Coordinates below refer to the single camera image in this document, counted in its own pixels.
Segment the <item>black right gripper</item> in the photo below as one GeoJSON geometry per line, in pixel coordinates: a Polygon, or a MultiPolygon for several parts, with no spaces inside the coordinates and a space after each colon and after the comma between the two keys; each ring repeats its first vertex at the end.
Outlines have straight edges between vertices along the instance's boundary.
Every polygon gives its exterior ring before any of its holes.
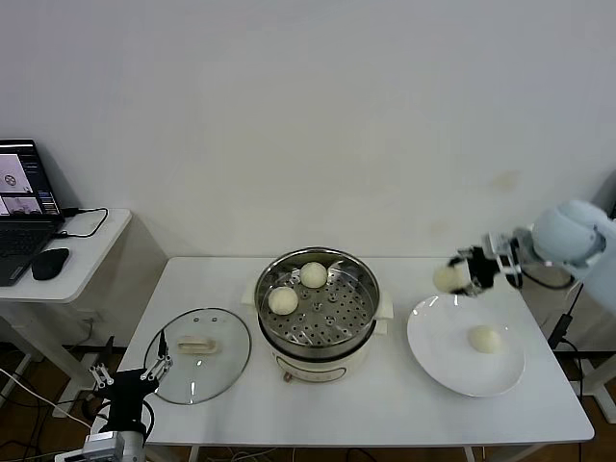
{"type": "Polygon", "coordinates": [[[451,290],[454,295],[477,295],[478,290],[486,291],[494,286],[495,276],[500,267],[496,260],[488,259],[479,246],[460,248],[449,259],[449,266],[455,267],[468,262],[469,274],[473,284],[457,286],[451,290]]]}

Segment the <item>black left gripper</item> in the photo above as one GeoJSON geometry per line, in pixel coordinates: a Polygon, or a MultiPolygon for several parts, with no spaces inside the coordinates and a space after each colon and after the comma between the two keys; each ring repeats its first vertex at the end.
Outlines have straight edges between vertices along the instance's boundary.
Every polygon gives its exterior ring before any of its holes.
{"type": "Polygon", "coordinates": [[[165,330],[158,333],[155,361],[147,369],[117,372],[111,376],[107,366],[90,366],[94,380],[94,395],[105,400],[109,411],[100,432],[150,432],[153,428],[153,409],[145,398],[153,394],[172,367],[165,330]]]}

